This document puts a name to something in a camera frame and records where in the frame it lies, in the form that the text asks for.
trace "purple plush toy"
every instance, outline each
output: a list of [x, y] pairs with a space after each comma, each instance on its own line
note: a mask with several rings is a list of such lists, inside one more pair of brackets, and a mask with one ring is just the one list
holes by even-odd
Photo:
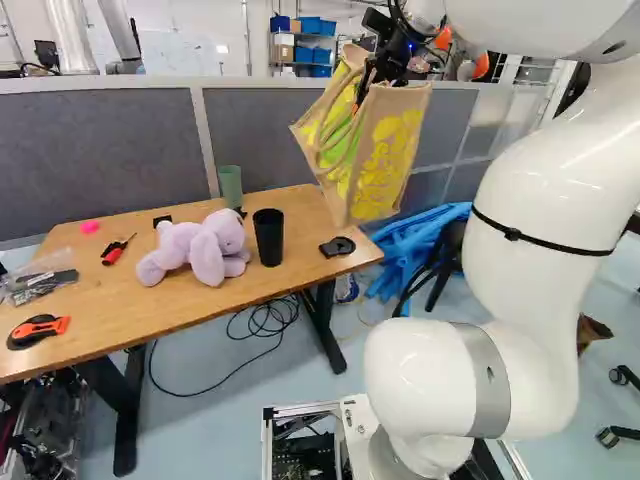
[[190, 263], [202, 283], [217, 287], [225, 277], [239, 277], [250, 254], [245, 248], [242, 218], [231, 209], [212, 213], [199, 223], [158, 223], [158, 249], [147, 254], [136, 266], [138, 280], [145, 287], [162, 281], [168, 270]]

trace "floor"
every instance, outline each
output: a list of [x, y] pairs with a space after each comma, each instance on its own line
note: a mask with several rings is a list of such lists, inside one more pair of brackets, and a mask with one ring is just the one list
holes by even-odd
[[[29, 258], [34, 247], [7, 252], [8, 267]], [[359, 280], [367, 284], [373, 272]], [[602, 426], [640, 427], [640, 393], [612, 385], [609, 368], [625, 363], [640, 372], [640, 238], [625, 235], [589, 290], [584, 311], [607, 324], [616, 337], [596, 342], [581, 359], [581, 400], [575, 419], [561, 434], [518, 442], [517, 448], [534, 479], [614, 478], [637, 474], [638, 445], [622, 442], [607, 451], [593, 436]], [[432, 314], [422, 310], [424, 292], [412, 305], [414, 316], [482, 323], [487, 312], [462, 277], [453, 278]], [[375, 300], [336, 306], [333, 330], [349, 364], [340, 376], [331, 373], [320, 353], [308, 319], [285, 334], [281, 347], [248, 366], [220, 388], [191, 399], [169, 397], [144, 386], [138, 468], [128, 480], [216, 478], [255, 480], [260, 476], [262, 407], [338, 399], [364, 391], [362, 350], [367, 331], [389, 316], [392, 306]], [[276, 339], [233, 342], [226, 338], [226, 319], [165, 337], [154, 357], [157, 380], [179, 392], [198, 390], [274, 345]], [[123, 363], [124, 355], [113, 356]], [[98, 398], [87, 417], [82, 478], [108, 480], [113, 458], [115, 417]], [[504, 466], [504, 459], [499, 459]]]

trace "gray cubicle partition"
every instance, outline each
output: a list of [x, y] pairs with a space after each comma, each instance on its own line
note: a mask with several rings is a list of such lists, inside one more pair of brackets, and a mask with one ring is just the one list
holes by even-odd
[[[60, 77], [0, 81], [0, 241], [57, 223], [315, 182], [289, 125], [323, 83]], [[436, 82], [401, 215], [472, 200], [491, 160], [535, 125], [544, 90]]]
[[321, 94], [316, 88], [205, 89], [216, 166], [240, 165], [245, 192], [315, 183], [289, 125]]
[[[477, 127], [473, 125], [472, 116], [482, 89], [490, 91], [489, 102], [478, 103], [486, 110], [487, 105], [483, 103], [489, 103], [490, 107], [496, 103], [508, 106], [512, 88], [502, 85], [455, 88], [454, 85], [436, 84], [434, 88], [422, 125], [415, 173], [409, 179], [401, 215], [445, 201], [472, 200], [496, 153], [491, 148], [507, 109], [503, 108], [498, 115], [492, 112], [489, 120]], [[314, 182], [288, 127], [321, 93], [322, 90], [316, 88], [205, 89], [216, 165], [241, 165], [247, 192]], [[482, 154], [465, 157], [463, 151]]]
[[188, 89], [0, 95], [0, 240], [209, 197]]

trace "brown object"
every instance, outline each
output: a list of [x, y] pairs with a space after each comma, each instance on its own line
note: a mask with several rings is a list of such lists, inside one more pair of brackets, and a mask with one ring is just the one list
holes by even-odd
[[593, 318], [580, 314], [578, 318], [578, 356], [596, 340], [607, 340], [613, 338], [613, 332], [604, 323], [600, 323]]
[[[80, 271], [79, 282], [20, 308], [0, 305], [0, 338], [7, 338], [25, 318], [42, 312], [68, 315], [73, 323], [63, 336], [29, 350], [13, 352], [0, 347], [0, 384], [144, 343], [357, 270], [383, 257], [357, 227], [334, 226], [318, 187], [298, 185], [244, 196], [243, 208], [249, 212], [245, 230], [252, 259], [241, 277], [226, 279], [220, 287], [211, 288], [182, 269], [153, 288], [138, 283], [136, 264], [156, 248], [154, 218], [170, 214], [176, 222], [201, 222], [224, 206], [224, 199], [219, 198], [104, 217], [100, 219], [100, 230], [90, 237], [80, 232], [81, 222], [54, 227], [37, 256], [72, 247], [74, 263]], [[284, 257], [275, 268], [260, 264], [251, 220], [253, 212], [265, 207], [282, 210], [286, 218]], [[124, 241], [130, 232], [138, 232], [136, 241], [131, 242], [117, 268], [104, 268], [96, 260], [104, 246], [114, 239]], [[324, 258], [318, 245], [338, 235], [351, 238], [356, 251]]]
[[300, 20], [289, 21], [289, 31], [291, 33], [301, 33], [302, 32], [302, 22]]
[[272, 60], [276, 63], [293, 62], [293, 47], [291, 45], [274, 45]]
[[369, 86], [358, 106], [354, 89], [368, 56], [345, 45], [322, 96], [291, 126], [340, 226], [398, 213], [431, 97], [430, 84], [380, 82]]

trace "jute bag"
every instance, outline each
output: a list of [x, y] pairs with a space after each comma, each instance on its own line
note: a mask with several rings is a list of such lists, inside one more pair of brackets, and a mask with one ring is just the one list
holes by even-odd
[[373, 84], [354, 115], [368, 54], [345, 45], [322, 96], [291, 126], [339, 226], [398, 212], [431, 95], [430, 85]]

